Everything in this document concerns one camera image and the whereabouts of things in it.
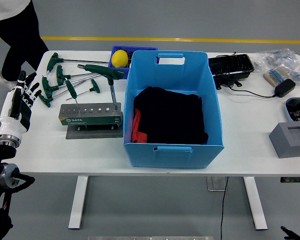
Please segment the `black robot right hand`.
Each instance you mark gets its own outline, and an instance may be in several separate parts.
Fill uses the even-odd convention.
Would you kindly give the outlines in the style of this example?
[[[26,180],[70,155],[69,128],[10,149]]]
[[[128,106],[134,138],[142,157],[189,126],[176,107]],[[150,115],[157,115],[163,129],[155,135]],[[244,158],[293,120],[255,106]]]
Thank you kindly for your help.
[[[285,240],[300,240],[300,235],[285,226],[281,226],[280,229],[286,234],[284,237]]]

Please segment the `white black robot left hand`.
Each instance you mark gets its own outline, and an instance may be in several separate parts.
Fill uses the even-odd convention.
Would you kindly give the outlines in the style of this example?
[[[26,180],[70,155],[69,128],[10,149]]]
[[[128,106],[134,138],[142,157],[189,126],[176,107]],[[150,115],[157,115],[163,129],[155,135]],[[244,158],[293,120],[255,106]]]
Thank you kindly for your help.
[[[17,147],[29,130],[32,107],[42,92],[38,82],[32,83],[36,76],[22,70],[16,86],[7,93],[0,114],[0,145]]]

